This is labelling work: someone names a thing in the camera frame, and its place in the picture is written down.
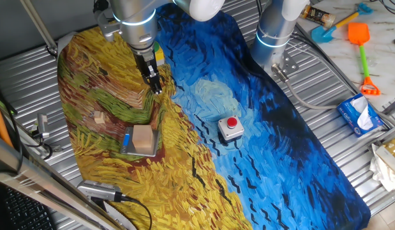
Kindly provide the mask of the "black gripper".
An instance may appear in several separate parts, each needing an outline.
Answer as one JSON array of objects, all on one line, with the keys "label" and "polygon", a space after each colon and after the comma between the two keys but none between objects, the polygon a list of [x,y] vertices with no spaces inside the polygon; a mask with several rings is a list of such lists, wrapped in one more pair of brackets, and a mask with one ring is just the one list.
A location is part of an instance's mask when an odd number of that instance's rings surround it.
[{"label": "black gripper", "polygon": [[145,49],[130,47],[135,57],[137,68],[142,74],[144,82],[150,87],[155,94],[162,92],[160,84],[160,75],[156,71],[156,59],[154,45],[150,45]]}]

